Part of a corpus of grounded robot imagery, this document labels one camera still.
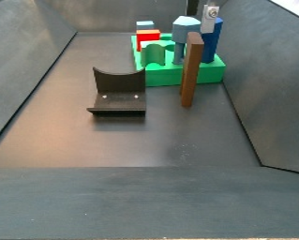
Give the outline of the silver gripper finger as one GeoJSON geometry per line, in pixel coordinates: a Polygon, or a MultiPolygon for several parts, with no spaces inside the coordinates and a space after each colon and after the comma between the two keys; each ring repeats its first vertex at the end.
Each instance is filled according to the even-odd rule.
{"type": "Polygon", "coordinates": [[[202,24],[201,24],[201,32],[203,34],[211,33],[214,31],[214,25],[215,25],[218,13],[219,13],[218,6],[205,5],[203,15],[202,15],[202,24]]]}

